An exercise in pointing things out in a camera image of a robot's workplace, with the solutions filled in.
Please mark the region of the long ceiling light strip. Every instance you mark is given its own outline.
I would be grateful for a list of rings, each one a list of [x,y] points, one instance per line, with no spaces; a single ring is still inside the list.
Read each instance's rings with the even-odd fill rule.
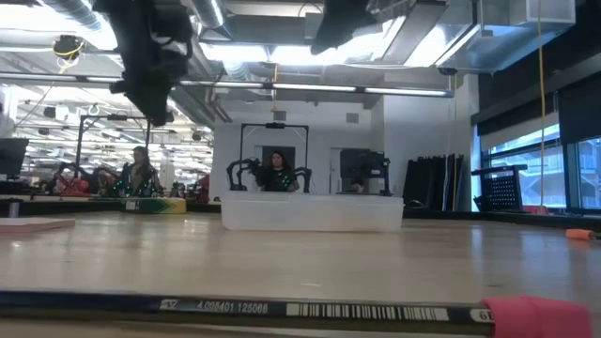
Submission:
[[[214,88],[237,88],[237,89],[262,89],[262,90],[293,90],[293,91],[315,91],[332,93],[352,93],[368,95],[391,95],[408,97],[428,98],[452,98],[455,92],[452,90],[405,88],[405,87],[367,87],[352,85],[330,85],[330,84],[289,84],[289,83],[257,83],[257,82],[228,82],[228,81],[195,81],[182,80],[183,86],[206,86]]]

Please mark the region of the round black ceiling device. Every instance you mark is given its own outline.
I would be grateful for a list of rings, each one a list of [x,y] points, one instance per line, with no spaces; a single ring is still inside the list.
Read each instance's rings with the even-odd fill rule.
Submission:
[[[65,60],[75,61],[85,46],[85,40],[73,35],[61,35],[53,42],[53,53]]]

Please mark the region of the silver ventilation duct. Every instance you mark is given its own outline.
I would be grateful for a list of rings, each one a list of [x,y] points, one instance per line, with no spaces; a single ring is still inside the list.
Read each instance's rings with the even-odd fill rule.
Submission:
[[[475,73],[507,69],[577,22],[577,0],[471,2],[471,22],[436,67]]]

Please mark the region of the red background robot equipment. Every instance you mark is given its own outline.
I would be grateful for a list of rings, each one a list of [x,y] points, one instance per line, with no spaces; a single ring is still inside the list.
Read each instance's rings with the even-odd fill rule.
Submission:
[[[97,167],[88,173],[74,163],[62,162],[43,190],[59,196],[112,197],[119,179],[118,173],[106,167]]]

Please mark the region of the dark pencil orange eraser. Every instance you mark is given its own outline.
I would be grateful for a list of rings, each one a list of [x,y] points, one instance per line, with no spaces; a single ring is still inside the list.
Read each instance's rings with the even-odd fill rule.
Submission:
[[[584,240],[584,241],[601,240],[601,233],[594,232],[592,230],[585,230],[585,229],[567,229],[565,231],[565,235],[568,238],[575,239],[575,240]]]

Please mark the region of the black pencil pink eraser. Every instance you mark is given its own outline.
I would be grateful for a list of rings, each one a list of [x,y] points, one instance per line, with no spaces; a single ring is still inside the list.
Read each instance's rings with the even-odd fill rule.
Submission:
[[[537,297],[443,304],[0,290],[2,317],[489,338],[594,338],[587,307]]]

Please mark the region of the pink sticky note pad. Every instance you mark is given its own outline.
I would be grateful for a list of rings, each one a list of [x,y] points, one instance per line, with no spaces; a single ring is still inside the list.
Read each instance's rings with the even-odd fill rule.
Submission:
[[[0,234],[29,234],[72,227],[74,219],[0,218]]]

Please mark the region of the black curtain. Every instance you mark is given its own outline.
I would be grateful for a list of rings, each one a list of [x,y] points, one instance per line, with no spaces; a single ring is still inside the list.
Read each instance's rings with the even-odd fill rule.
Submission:
[[[405,207],[463,211],[467,204],[466,164],[464,155],[455,154],[410,160],[402,194]]]

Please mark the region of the green yellow crayon box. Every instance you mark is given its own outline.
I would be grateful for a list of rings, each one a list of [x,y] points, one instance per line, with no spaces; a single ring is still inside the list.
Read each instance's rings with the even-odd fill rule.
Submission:
[[[181,198],[129,198],[122,200],[120,211],[137,214],[185,214],[187,203]]]

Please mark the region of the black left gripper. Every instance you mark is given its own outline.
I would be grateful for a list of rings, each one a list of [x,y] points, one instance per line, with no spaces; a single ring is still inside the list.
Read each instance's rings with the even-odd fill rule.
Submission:
[[[172,123],[167,93],[187,74],[193,55],[187,8],[180,0],[95,0],[93,10],[111,25],[124,67],[110,90],[126,94],[154,126]],[[150,105],[143,94],[151,94]]]

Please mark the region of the clear pencil case grey lid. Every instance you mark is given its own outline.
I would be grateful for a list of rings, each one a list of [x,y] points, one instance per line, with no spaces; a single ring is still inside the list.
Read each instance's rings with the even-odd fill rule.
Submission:
[[[232,231],[398,232],[404,200],[369,194],[228,192],[223,226]]]

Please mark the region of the person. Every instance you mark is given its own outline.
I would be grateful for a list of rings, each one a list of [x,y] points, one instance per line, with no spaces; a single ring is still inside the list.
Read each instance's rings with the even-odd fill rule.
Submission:
[[[132,152],[133,163],[123,167],[118,194],[126,197],[154,197],[160,189],[158,173],[150,163],[148,150],[137,146]]]
[[[272,152],[268,166],[257,177],[256,183],[263,192],[295,192],[300,188],[293,168],[279,150]]]

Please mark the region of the dark monitor screen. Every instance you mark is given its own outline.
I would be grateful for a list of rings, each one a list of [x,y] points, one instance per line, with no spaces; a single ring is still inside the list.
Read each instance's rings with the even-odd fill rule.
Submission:
[[[0,138],[0,175],[20,174],[28,144],[26,138]]]

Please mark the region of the black gantry frame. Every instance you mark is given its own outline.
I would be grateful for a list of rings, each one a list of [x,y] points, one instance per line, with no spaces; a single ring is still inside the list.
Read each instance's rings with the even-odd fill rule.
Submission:
[[[242,123],[240,125],[240,130],[239,130],[239,160],[243,160],[243,144],[244,144],[244,140],[245,140],[245,137],[246,137],[245,134],[244,134],[244,130],[247,127],[260,127],[260,128],[272,129],[272,130],[283,130],[283,129],[286,129],[286,128],[304,129],[304,131],[305,131],[305,137],[304,137],[304,142],[305,142],[304,165],[308,166],[309,133],[310,133],[310,127],[308,125],[288,125],[288,124],[280,123],[280,122],[269,122],[269,123],[265,123],[265,124],[259,124],[259,123]]]
[[[151,123],[148,119],[142,116],[127,116],[127,115],[118,115],[118,114],[109,114],[109,115],[92,115],[85,114],[80,116],[80,123],[78,128],[78,137],[76,144],[76,157],[74,163],[74,176],[80,176],[80,168],[81,168],[81,158],[82,158],[82,147],[84,141],[84,134],[87,132],[89,128],[91,128],[98,120],[105,119],[111,121],[127,121],[127,120],[144,120],[146,122],[146,126],[142,128],[142,131],[146,135],[145,146],[149,145],[150,140],[150,131],[151,131]]]

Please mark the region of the black perforated cart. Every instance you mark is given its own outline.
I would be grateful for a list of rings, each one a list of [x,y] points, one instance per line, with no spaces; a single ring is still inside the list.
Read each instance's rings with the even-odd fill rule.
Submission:
[[[478,210],[523,213],[519,174],[527,169],[527,164],[519,164],[472,171],[481,183],[481,195],[473,199]]]

